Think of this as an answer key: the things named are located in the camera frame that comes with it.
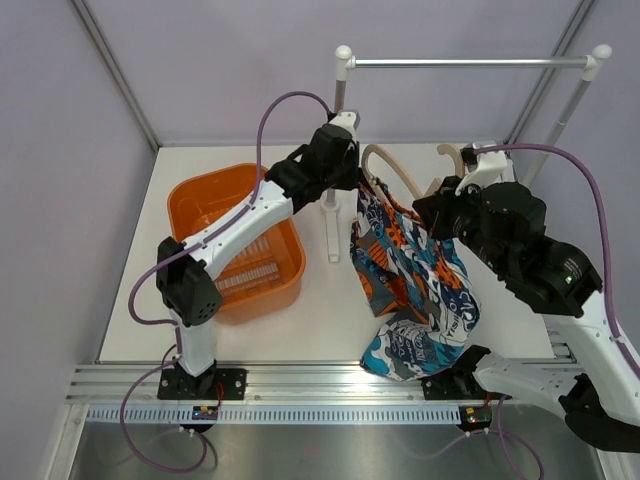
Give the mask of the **wooden clothes hanger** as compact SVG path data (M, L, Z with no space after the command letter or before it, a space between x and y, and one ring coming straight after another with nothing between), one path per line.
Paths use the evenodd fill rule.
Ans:
M453 144L441 143L436 146L436 151L439 155L448 156L451 159L454 167L454 175L459 179L462 179L466 171L460 149ZM369 157L371 155L375 155L382 159L394 171L394 173L404 183L414 200L434 194L443 183L442 179L435 178L429 187L425 191L422 191L418 184L411 178L409 172L388 150L378 144L369 144L362 152L361 170L371 190L381 200L386 198L386 193L381 188L382 181L370 171Z

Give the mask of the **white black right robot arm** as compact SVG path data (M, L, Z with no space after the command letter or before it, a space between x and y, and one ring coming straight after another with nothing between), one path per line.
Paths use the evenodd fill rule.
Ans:
M560 375L509 360L484 347L464 354L454 388L482 390L540 407L590 446L639 450L639 354L606 304L603 282L578 248L545 234L545 203L515 182L461 190L448 177L413 208L437 240L458 239L506 289L552 321L582 371Z

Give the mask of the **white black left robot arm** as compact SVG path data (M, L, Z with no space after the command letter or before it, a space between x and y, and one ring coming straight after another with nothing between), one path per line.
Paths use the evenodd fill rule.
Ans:
M208 331L223 304L216 279L250 243L325 191L354 189L358 169L356 129L333 119L269 168L256 190L215 223L181 242L168 237L160 243L156 287L177 321L177 355L162 374L159 398L219 393L216 347Z

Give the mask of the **colourful patterned shorts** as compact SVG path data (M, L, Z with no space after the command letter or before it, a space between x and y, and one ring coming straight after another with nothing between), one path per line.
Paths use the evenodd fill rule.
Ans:
M388 190L360 181L350 258L372 313L386 317L360 365L395 381L452 367L481 318L464 263L451 240L432 238Z

